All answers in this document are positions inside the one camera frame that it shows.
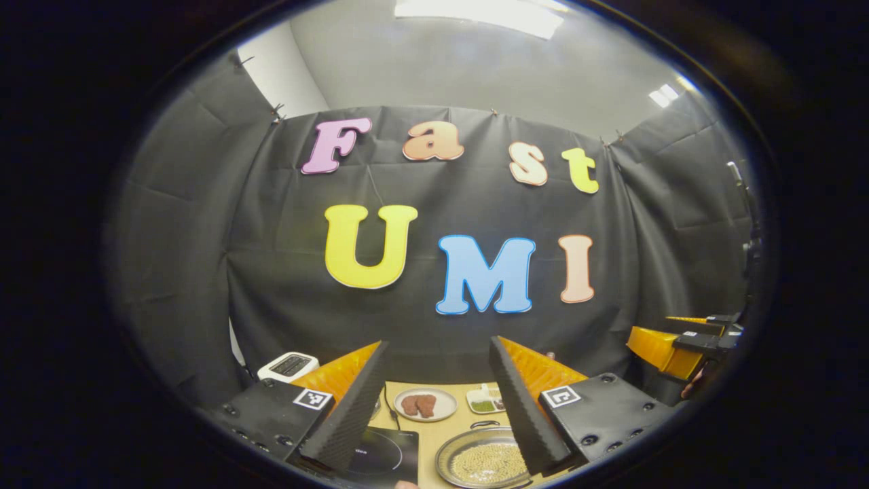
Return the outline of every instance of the green food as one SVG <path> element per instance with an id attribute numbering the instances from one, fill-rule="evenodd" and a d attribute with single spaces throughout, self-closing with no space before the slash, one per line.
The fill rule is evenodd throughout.
<path id="1" fill-rule="evenodd" d="M 472 402 L 471 407 L 474 408 L 474 411 L 479 411 L 479 412 L 494 411 L 494 405 L 492 404 L 492 401 Z"/>

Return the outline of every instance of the silver pan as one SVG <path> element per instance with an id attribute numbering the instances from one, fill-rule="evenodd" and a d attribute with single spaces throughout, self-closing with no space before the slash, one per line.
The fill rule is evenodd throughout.
<path id="1" fill-rule="evenodd" d="M 447 482 L 459 487 L 468 487 L 469 489 L 495 489 L 496 487 L 507 487 L 519 484 L 521 482 L 531 482 L 531 476 L 528 472 L 522 473 L 511 479 L 493 482 L 490 484 L 480 484 L 460 478 L 453 473 L 452 465 L 453 458 L 459 453 L 464 452 L 468 448 L 480 445 L 489 444 L 510 444 L 516 445 L 516 439 L 513 437 L 513 430 L 509 426 L 496 426 L 493 428 L 482 428 L 475 430 L 477 426 L 484 425 L 499 425 L 497 421 L 478 421 L 471 425 L 470 432 L 464 432 L 461 435 L 454 437 L 444 443 L 441 449 L 437 451 L 434 457 L 434 466 L 437 468 L 438 474 L 441 475 Z"/>

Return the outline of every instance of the table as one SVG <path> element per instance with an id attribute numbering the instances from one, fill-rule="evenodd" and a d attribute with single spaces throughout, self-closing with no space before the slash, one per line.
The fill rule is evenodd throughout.
<path id="1" fill-rule="evenodd" d="M 489 382 L 490 389 L 497 388 L 495 382 Z M 449 439 L 456 435 L 460 435 L 470 430 L 472 423 L 477 421 L 486 421 L 493 419 L 501 423 L 502 426 L 510 426 L 510 421 L 507 419 L 506 412 L 493 412 L 490 414 L 477 414 L 471 411 L 470 406 L 465 398 L 465 393 L 473 389 L 479 389 L 480 384 L 452 384 L 452 385 L 430 385 L 430 384 L 407 384 L 404 382 L 387 381 L 386 391 L 389 405 L 392 406 L 395 396 L 399 392 L 406 389 L 416 387 L 434 387 L 448 392 L 458 402 L 458 409 L 449 418 L 433 423 L 422 421 L 414 421 L 404 418 L 399 415 L 401 421 L 401 429 L 407 432 L 418 432 L 420 434 L 420 452 L 419 452 L 419 482 L 418 486 L 421 489 L 448 489 L 454 487 L 446 480 L 442 479 L 435 468 L 435 455 L 438 449 Z M 381 409 L 368 423 L 369 426 L 376 428 L 387 428 L 394 430 L 397 428 L 395 421 L 389 416 L 389 409 L 383 403 L 383 392 L 381 392 Z M 534 483 L 531 485 L 537 486 L 540 482 L 561 476 L 566 471 L 558 472 L 549 477 L 543 478 L 540 474 L 532 477 Z"/>

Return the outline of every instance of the meat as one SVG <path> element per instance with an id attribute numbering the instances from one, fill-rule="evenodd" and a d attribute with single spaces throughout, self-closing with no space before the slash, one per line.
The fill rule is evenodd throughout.
<path id="1" fill-rule="evenodd" d="M 437 402 L 437 398 L 431 394 L 416 397 L 416 408 L 420 410 L 420 415 L 423 418 L 431 418 L 435 415 L 435 402 Z"/>
<path id="2" fill-rule="evenodd" d="M 407 396 L 401 400 L 401 408 L 408 416 L 416 416 L 416 398 L 420 396 Z"/>
<path id="3" fill-rule="evenodd" d="M 435 402 L 437 398 L 431 394 L 407 396 L 401 400 L 401 408 L 408 416 L 419 414 L 423 418 L 431 418 L 435 415 Z"/>

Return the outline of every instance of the ceiling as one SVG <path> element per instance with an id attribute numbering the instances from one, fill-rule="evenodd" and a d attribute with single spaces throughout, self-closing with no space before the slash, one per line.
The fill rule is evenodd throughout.
<path id="1" fill-rule="evenodd" d="M 496 109 L 607 141 L 679 88 L 676 71 L 590 12 L 543 40 L 486 23 L 399 18 L 395 0 L 337 0 L 293 17 L 292 36 L 331 109 L 449 105 Z"/>

